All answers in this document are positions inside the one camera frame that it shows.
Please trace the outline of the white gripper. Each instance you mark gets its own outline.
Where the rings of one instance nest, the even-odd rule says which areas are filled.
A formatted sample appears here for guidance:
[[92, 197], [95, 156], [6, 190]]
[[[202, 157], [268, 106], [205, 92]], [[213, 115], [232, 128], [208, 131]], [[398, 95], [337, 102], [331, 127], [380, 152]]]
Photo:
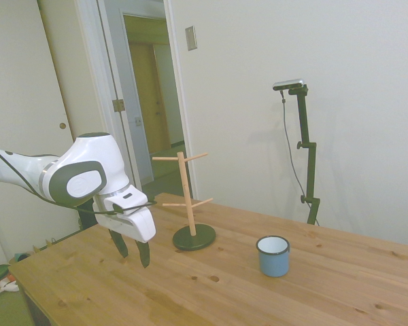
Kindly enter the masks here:
[[95, 217], [98, 224], [109, 229], [109, 234], [123, 258], [129, 255], [128, 248], [122, 237], [122, 235], [125, 235], [135, 240], [142, 266], [147, 268], [150, 265], [148, 241], [155, 236], [156, 227], [149, 208], [143, 207], [125, 211], [124, 214], [96, 214]]

